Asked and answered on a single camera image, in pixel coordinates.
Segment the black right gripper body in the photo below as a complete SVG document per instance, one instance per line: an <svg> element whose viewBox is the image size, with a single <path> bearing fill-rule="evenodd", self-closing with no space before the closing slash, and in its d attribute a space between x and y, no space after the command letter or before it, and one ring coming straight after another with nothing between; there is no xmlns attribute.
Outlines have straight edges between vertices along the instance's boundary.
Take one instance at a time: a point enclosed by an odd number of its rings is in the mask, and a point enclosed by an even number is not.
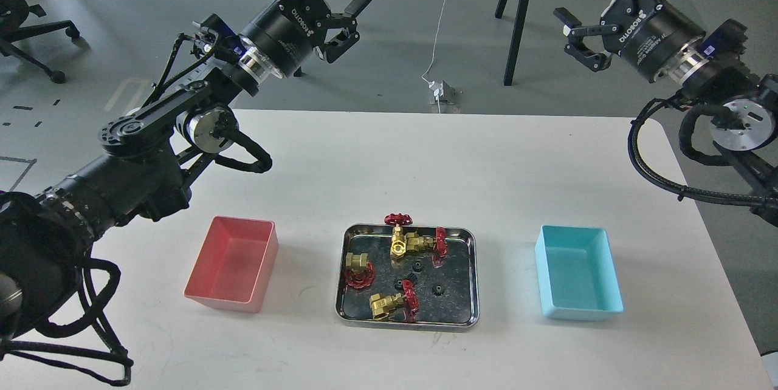
<svg viewBox="0 0 778 390"><path fill-rule="evenodd" d="M620 27L618 33L603 36L605 50L619 55L650 83L684 45L706 35L666 0L637 0L631 8L628 0L612 0L601 21Z"/></svg>

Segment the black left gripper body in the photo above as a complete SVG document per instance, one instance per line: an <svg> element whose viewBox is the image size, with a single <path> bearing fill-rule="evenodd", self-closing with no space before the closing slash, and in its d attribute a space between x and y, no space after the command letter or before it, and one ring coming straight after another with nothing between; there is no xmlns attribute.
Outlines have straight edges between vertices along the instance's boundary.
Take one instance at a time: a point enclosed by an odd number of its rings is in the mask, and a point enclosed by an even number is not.
<svg viewBox="0 0 778 390"><path fill-rule="evenodd" d="M330 14L325 0L274 0L239 35L267 56L281 77L289 77L325 44Z"/></svg>

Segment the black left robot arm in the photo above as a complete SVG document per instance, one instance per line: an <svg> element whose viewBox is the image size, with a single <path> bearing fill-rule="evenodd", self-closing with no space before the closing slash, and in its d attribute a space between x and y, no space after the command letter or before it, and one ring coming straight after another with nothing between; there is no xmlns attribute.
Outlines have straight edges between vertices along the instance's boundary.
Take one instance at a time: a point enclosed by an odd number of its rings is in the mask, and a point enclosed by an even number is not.
<svg viewBox="0 0 778 390"><path fill-rule="evenodd" d="M239 129L230 103L270 75L298 75L317 54L333 63L358 42L372 0L334 13L325 0L273 0L235 32L217 15L181 33L141 107L100 130L103 155L41 194L2 193L2 356L75 370L111 386L133 360L105 307L120 269L92 256L111 227L189 207L212 163L264 173L272 158Z"/></svg>

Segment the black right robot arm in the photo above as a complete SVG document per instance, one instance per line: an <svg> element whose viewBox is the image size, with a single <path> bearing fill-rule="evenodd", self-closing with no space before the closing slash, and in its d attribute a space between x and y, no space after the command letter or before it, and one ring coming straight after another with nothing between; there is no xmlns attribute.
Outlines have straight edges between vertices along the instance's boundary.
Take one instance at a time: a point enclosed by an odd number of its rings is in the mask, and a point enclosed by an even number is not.
<svg viewBox="0 0 778 390"><path fill-rule="evenodd" d="M776 167L756 154L776 140L776 76L756 77L741 61L746 27L728 19L707 33L667 0L611 0L595 26L584 26L565 8L566 53L593 72L622 58L653 83L670 78L680 89L648 102L632 121L630 161L645 180L679 199L748 207L776 225ZM751 187L748 194L718 193L666 179L645 163L639 130L662 108L684 112L678 130L681 153L706 166L730 166Z"/></svg>

